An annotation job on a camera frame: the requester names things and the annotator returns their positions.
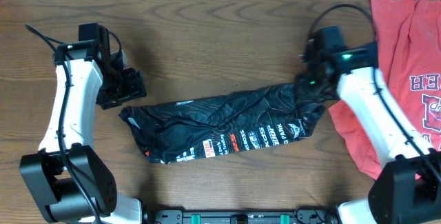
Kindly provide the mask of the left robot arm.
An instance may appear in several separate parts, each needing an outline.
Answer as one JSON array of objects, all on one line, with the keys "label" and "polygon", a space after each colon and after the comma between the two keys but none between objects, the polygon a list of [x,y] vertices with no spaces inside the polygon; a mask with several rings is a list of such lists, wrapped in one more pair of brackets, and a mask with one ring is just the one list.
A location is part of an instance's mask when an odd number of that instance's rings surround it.
[{"label": "left robot arm", "polygon": [[127,66],[115,34],[98,23],[79,26],[77,41],[48,36],[57,89],[47,131],[19,171],[48,223],[144,223],[142,202],[120,193],[94,149],[95,109],[118,107],[146,95],[142,74]]}]

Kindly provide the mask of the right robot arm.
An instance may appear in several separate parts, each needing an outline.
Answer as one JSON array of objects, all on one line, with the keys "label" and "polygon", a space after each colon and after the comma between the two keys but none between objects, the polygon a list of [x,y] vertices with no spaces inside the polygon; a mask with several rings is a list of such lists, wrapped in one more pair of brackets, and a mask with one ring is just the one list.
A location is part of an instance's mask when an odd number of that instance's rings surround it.
[{"label": "right robot arm", "polygon": [[416,130],[392,96],[375,41],[348,48],[336,26],[310,32],[296,79],[302,108],[331,99],[355,114],[380,160],[366,197],[341,203],[339,223],[426,223],[440,219],[440,153]]}]

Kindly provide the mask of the black orange patterned jersey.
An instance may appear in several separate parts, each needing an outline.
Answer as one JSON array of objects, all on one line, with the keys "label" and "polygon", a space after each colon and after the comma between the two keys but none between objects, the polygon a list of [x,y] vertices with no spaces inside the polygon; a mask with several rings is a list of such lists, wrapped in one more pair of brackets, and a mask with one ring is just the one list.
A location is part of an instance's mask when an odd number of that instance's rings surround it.
[{"label": "black orange patterned jersey", "polygon": [[150,163],[175,163],[258,150],[310,137],[325,107],[296,102],[293,83],[160,105],[119,116]]}]

